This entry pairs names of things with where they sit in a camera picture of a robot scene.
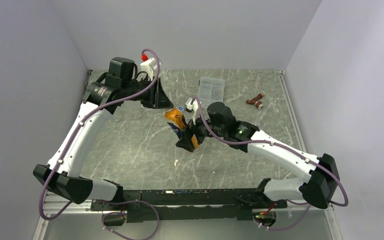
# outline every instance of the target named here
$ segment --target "black metal bracket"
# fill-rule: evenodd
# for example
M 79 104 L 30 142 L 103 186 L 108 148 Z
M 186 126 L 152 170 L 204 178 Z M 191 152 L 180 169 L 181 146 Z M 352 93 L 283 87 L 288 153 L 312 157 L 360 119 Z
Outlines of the black metal bracket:
M 140 191 L 131 191 L 125 190 L 123 191 L 124 202 L 133 201 L 133 200 L 141 200 L 141 192 Z M 90 205 L 91 211 L 121 211 L 123 205 L 111 205 L 105 204 L 100 201 L 94 201 Z M 125 209 L 127 211 L 138 211 L 141 208 L 140 202 L 128 203 L 125 205 Z

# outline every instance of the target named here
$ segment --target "white wall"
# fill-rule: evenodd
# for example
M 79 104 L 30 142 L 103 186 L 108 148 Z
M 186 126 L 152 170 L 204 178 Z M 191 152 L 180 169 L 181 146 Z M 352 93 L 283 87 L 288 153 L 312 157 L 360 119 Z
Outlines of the white wall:
M 324 0 L 286 79 L 308 150 L 335 157 L 349 194 L 344 239 L 384 239 L 384 0 Z
M 166 69 L 285 69 L 322 0 L 51 0 L 89 69 L 154 49 Z
M 0 240 L 32 239 L 33 177 L 67 134 L 86 67 L 48 0 L 0 0 Z

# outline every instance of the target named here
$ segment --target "marble surface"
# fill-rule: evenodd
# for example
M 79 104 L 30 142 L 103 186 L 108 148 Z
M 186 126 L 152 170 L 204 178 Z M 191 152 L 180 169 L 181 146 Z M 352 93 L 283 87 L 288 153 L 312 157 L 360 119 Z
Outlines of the marble surface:
M 103 71 L 93 71 L 93 82 Z M 198 94 L 201 77 L 225 79 L 224 103 L 237 120 L 250 122 L 272 137 L 300 149 L 286 96 L 274 70 L 165 70 L 162 86 L 175 106 Z M 245 104 L 263 93 L 264 107 Z M 191 114 L 183 112 L 188 121 Z M 125 189 L 256 188 L 264 178 L 294 176 L 277 164 L 206 138 L 189 153 L 177 148 L 163 109 L 125 102 L 102 128 L 87 155 L 82 176 L 108 179 Z

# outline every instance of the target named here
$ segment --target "brown pipe fitting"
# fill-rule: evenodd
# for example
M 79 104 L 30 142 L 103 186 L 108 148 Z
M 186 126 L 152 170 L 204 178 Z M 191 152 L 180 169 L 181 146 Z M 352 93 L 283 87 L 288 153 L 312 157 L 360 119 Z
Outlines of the brown pipe fitting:
M 260 100 L 260 99 L 262 99 L 262 98 L 263 98 L 263 94 L 260 93 L 260 94 L 258 94 L 256 97 L 254 97 L 253 99 L 251 99 L 251 100 L 246 100 L 246 103 L 247 103 L 247 104 L 254 105 L 254 104 L 256 104 L 256 102 L 257 102 L 258 100 Z
M 256 107 L 258 110 L 260 110 L 260 109 L 263 107 L 263 103 L 260 102 L 260 101 L 257 101 L 257 102 L 255 103 L 255 107 Z

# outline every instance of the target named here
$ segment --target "purple cable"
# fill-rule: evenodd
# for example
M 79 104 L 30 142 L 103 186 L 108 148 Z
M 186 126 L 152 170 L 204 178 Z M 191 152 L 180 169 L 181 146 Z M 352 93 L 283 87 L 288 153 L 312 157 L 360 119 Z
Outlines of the purple cable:
M 151 233 L 151 235 L 145 237 L 145 238 L 142 238 L 142 239 L 133 239 L 133 238 L 130 238 L 130 237 L 127 237 L 127 236 L 124 236 L 123 234 L 117 232 L 117 231 L 114 231 L 110 228 L 108 228 L 107 226 L 105 226 L 105 223 L 104 223 L 104 220 L 107 216 L 109 215 L 122 215 L 124 216 L 124 213 L 121 213 L 121 212 L 110 212 L 110 213 L 107 213 L 107 214 L 104 214 L 103 217 L 102 217 L 102 226 L 104 229 L 110 231 L 111 233 L 121 237 L 121 238 L 124 238 L 126 240 L 148 240 L 150 238 L 152 238 L 156 233 L 157 233 L 157 230 L 158 228 L 160 227 L 160 216 L 158 215 L 158 212 L 157 212 L 157 209 L 152 206 L 150 203 L 146 202 L 146 201 L 141 201 L 141 200 L 132 200 L 132 201 L 124 201 L 124 202 L 110 202 L 110 201 L 105 201 L 105 200 L 98 200 L 100 202 L 103 202 L 104 204 L 109 204 L 109 205 L 123 205 L 123 204 L 131 204 L 131 203 L 142 203 L 142 204 L 146 204 L 148 206 L 151 207 L 151 209 L 155 212 L 155 215 L 156 215 L 156 227 L 155 227 L 155 230 Z
M 157 54 L 152 50 L 152 49 L 149 49 L 149 48 L 145 48 L 144 50 L 142 50 L 142 55 L 145 53 L 145 52 L 150 52 L 152 53 L 152 55 L 155 57 L 155 60 L 157 63 L 160 62 L 160 58 L 158 58 Z M 73 143 L 74 141 L 74 138 L 76 137 L 77 133 L 79 132 L 80 128 L 82 127 L 82 125 L 80 125 L 80 123 L 82 124 L 85 124 L 86 121 L 92 116 L 94 115 L 96 112 L 108 107 L 108 106 L 111 106 L 111 105 L 114 105 L 114 104 L 119 104 L 121 102 L 124 102 L 124 101 L 127 101 L 127 100 L 130 100 L 130 99 L 134 99 L 138 96 L 140 96 L 141 94 L 145 93 L 146 91 L 148 91 L 150 88 L 152 88 L 152 86 L 157 82 L 158 80 L 158 76 L 160 75 L 160 64 L 156 64 L 156 77 L 154 77 L 154 79 L 152 80 L 152 82 L 146 86 L 144 89 L 142 89 L 141 91 L 138 91 L 137 93 L 133 94 L 133 95 L 130 95 L 130 96 L 127 96 L 127 97 L 124 97 L 124 98 L 121 98 L 121 99 L 118 99 L 118 100 L 115 100 L 115 101 L 110 101 L 102 106 L 98 106 L 97 108 L 95 108 L 94 110 L 90 111 L 87 115 L 85 115 L 83 117 L 83 119 L 79 122 L 79 124 L 75 127 L 74 131 L 72 132 L 70 138 L 68 139 L 67 141 L 67 144 L 65 145 L 64 149 L 62 150 L 61 152 L 61 155 L 59 156 L 59 159 L 63 160 L 64 157 L 66 156 L 67 152 L 69 151 L 69 148 L 71 146 L 71 144 Z M 69 201 L 55 216 L 52 216 L 52 217 L 48 217 L 45 215 L 44 213 L 44 199 L 45 199 L 45 193 L 46 193 L 46 190 L 47 190 L 47 187 L 49 185 L 49 182 L 51 181 L 52 177 L 54 176 L 55 172 L 58 170 L 58 168 L 60 167 L 60 163 L 57 162 L 55 164 L 55 166 L 53 167 L 52 171 L 50 172 L 49 176 L 47 177 L 45 183 L 43 184 L 43 188 L 42 188 L 42 191 L 40 192 L 40 197 L 39 197 L 39 215 L 45 219 L 45 220 L 54 220 L 56 219 L 73 201 Z
M 276 227 L 276 228 L 272 228 L 272 227 L 269 227 L 268 230 L 269 231 L 284 231 L 284 230 L 289 230 L 293 227 L 295 227 L 296 225 L 298 225 L 299 223 L 301 223 L 301 221 L 304 219 L 304 217 L 307 215 L 307 213 L 309 212 L 310 210 L 310 207 L 311 205 L 309 204 L 307 206 L 307 208 L 304 210 L 304 212 L 302 213 L 302 215 L 298 218 L 298 220 L 296 220 L 296 222 L 294 222 L 293 224 L 289 225 L 289 226 L 286 226 L 286 227 Z
M 196 96 L 193 98 L 192 100 L 192 103 L 194 103 L 194 101 L 196 100 L 197 104 L 198 104 L 198 110 L 199 110 L 199 115 L 201 116 L 202 118 L 202 122 L 204 123 L 205 125 L 205 128 L 208 130 L 208 132 L 217 140 L 219 140 L 220 142 L 222 143 L 225 143 L 225 144 L 229 144 L 229 145 L 243 145 L 243 144 L 257 144 L 257 143 L 262 143 L 262 144 L 271 144 L 270 141 L 268 140 L 248 140 L 248 141 L 226 141 L 224 140 L 223 138 L 217 136 L 213 130 L 211 130 L 210 126 L 208 126 L 208 123 L 207 121 L 205 121 L 205 116 L 204 116 L 204 112 L 203 112 L 203 109 L 201 107 L 201 102 L 200 102 L 200 99 Z M 277 147 L 280 147 L 280 148 L 283 148 L 289 152 L 291 152 L 292 154 L 298 156 L 300 159 L 302 160 L 306 160 L 307 158 L 303 155 L 301 155 L 299 152 L 296 152 L 294 151 L 292 148 L 286 146 L 286 145 L 283 145 L 283 144 L 280 144 L 278 142 L 275 142 L 273 145 L 277 146 Z M 336 184 L 338 185 L 340 191 L 342 192 L 343 194 L 343 199 L 344 199 L 344 203 L 338 203 L 338 202 L 335 202 L 335 201 L 330 201 L 332 204 L 334 205 L 337 205 L 337 206 L 340 206 L 340 207 L 346 207 L 348 206 L 348 195 L 347 193 L 345 192 L 345 189 L 344 189 L 344 186 L 342 186 L 341 182 L 339 181 L 339 179 L 329 170 L 327 170 L 324 166 L 310 160 L 309 161 L 310 164 L 316 166 L 317 168 L 321 169 L 322 171 L 324 171 L 325 173 L 327 173 L 335 182 Z
M 308 202 L 296 202 L 296 201 L 291 201 L 289 199 L 286 199 L 286 201 L 290 202 L 291 204 L 294 204 L 294 205 L 307 205 L 309 204 Z

